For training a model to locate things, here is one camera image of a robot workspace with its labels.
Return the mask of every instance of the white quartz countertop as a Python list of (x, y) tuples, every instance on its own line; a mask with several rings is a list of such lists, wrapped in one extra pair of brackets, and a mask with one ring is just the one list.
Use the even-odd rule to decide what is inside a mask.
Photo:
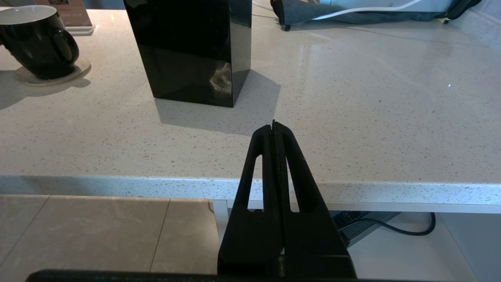
[(252, 70), (225, 108), (154, 99), (126, 12), (89, 14), (84, 78), (22, 85), (0, 47), (0, 193), (231, 200), (252, 132), (276, 119), (327, 203), (501, 212), (501, 55), (452, 26), (285, 32), (254, 7)]

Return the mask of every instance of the beige tile floor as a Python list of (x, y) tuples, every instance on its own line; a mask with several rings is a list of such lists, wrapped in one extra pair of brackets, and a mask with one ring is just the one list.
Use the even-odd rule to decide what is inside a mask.
[(0, 281), (37, 270), (216, 273), (207, 200), (0, 195)]

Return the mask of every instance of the black box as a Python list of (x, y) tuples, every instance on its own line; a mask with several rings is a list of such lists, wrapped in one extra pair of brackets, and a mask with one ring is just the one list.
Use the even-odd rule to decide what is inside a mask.
[(251, 68), (252, 0), (124, 0), (156, 98), (235, 105)]

